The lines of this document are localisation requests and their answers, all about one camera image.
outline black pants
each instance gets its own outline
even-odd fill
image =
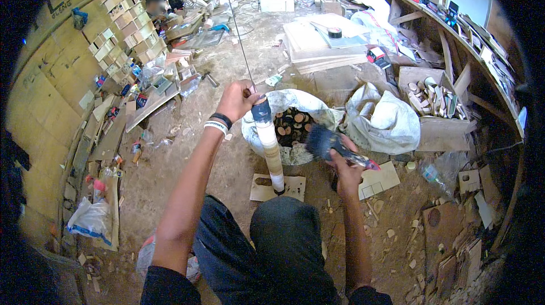
[[[324,270],[316,208],[277,197],[256,209],[250,245],[233,216],[207,195],[193,249],[201,272],[223,304],[334,304]]]

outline white wristband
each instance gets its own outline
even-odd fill
[[[204,127],[211,126],[220,129],[223,131],[223,135],[227,136],[227,127],[224,124],[221,124],[220,122],[216,122],[214,120],[208,120],[206,123],[204,123]]]

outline dirt floor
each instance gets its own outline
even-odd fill
[[[319,13],[318,9],[296,12],[260,13],[253,8],[255,4],[242,6],[240,23],[248,22],[254,28],[248,38],[243,40],[248,64],[254,80],[272,76],[276,70],[289,61],[284,57],[282,48],[271,47],[276,35],[283,32],[282,25],[298,15]],[[231,81],[247,78],[246,66],[239,45],[233,45],[231,36],[224,36],[222,42],[204,52],[194,61],[200,72],[209,70],[220,83],[214,89],[203,81],[198,89],[183,99],[173,111],[165,110],[149,119],[148,130],[153,134],[153,141],[158,143],[166,136],[175,136],[168,146],[154,148],[143,144],[143,153],[139,166],[130,161],[124,163],[125,176],[121,179],[119,195],[124,203],[119,210],[119,252],[103,251],[92,248],[85,241],[85,254],[97,254],[104,262],[99,280],[101,293],[87,292],[92,303],[97,304],[138,304],[142,292],[142,280],[135,271],[138,251],[142,243],[154,232],[159,223],[169,193],[178,179],[178,174],[187,162],[194,146],[203,131],[204,121],[211,115],[222,95],[224,87]],[[365,81],[384,81],[381,72],[366,68],[360,72],[345,66],[316,72],[315,75],[300,76],[295,68],[288,68],[282,83],[294,83],[297,88],[319,96],[330,107],[342,106],[351,92],[361,85],[355,76]],[[334,84],[322,84],[333,81]],[[260,91],[271,88],[259,84]],[[179,128],[174,134],[170,130]],[[191,128],[185,136],[183,130]],[[251,180],[254,173],[267,173],[265,160],[255,154],[245,142],[241,133],[241,124],[233,125],[231,141],[224,142],[217,154],[210,174],[207,193],[226,204],[242,232],[249,236],[251,216],[258,203],[249,200]],[[136,127],[122,138],[119,153],[123,158],[130,158],[131,146],[138,140],[142,129]],[[384,153],[364,152],[378,164],[390,160]],[[377,221],[370,214],[364,201],[361,211],[366,215],[366,224],[371,228],[370,250],[373,258],[372,286],[378,291],[389,294],[394,304],[406,302],[407,293],[414,291],[416,275],[424,274],[424,233],[419,231],[413,242],[409,243],[411,221],[418,218],[419,210],[436,199],[432,189],[416,171],[407,172],[405,163],[394,161],[401,184],[370,200],[384,201]],[[316,206],[322,221],[322,240],[328,248],[325,268],[332,275],[340,294],[344,292],[344,225],[340,199],[331,191],[332,173],[323,162],[314,161],[305,165],[284,167],[284,173],[291,176],[306,177],[305,202]],[[327,200],[330,200],[333,213],[329,213]],[[387,230],[393,229],[395,235],[388,238]],[[408,250],[412,250],[412,259],[416,267],[409,267]],[[197,282],[203,304],[219,304],[219,300],[208,288],[206,281]]]

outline hand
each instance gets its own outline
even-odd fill
[[[244,90],[249,90],[251,95],[247,98],[244,97]],[[261,96],[261,94],[255,93],[252,82],[249,79],[232,82],[223,91],[216,112],[224,114],[232,123],[235,123],[250,111],[252,105]]]
[[[353,152],[357,152],[358,148],[347,136],[341,134],[342,142],[344,146]],[[337,193],[344,200],[359,200],[358,186],[361,183],[361,173],[365,170],[365,167],[361,165],[349,166],[346,163],[346,159],[342,157],[335,149],[330,149],[329,153],[332,158],[332,162],[328,162],[333,165],[338,174]]]

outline roll of tape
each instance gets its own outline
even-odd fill
[[[342,37],[342,30],[338,27],[330,27],[328,28],[328,36],[331,39],[339,39]]]

